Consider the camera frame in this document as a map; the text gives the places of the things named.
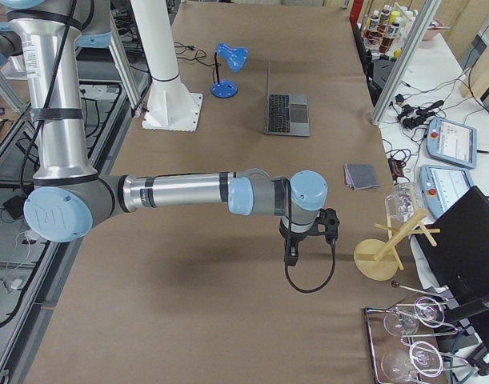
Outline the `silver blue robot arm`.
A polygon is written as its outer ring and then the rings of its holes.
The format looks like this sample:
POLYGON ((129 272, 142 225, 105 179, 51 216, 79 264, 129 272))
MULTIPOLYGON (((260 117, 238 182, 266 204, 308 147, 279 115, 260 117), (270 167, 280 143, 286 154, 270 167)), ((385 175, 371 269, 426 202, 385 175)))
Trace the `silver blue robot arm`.
POLYGON ((121 213, 140 208, 224 203, 234 214, 275 215, 285 240, 284 263, 299 243, 323 236, 335 246, 339 220, 324 206, 328 186, 310 170, 271 178, 260 169, 136 178, 102 176, 88 161, 75 46, 110 31, 106 1, 8 1, 10 30, 20 37, 30 91, 32 144, 40 167, 23 205, 30 228, 70 242, 121 213))

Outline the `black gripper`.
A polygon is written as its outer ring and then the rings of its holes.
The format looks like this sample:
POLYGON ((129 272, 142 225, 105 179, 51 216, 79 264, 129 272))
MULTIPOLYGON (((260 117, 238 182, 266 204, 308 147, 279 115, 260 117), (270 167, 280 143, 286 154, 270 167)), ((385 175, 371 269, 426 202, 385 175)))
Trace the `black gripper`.
POLYGON ((284 263, 286 266, 295 266, 299 260, 299 241, 293 235, 285 237, 284 263))

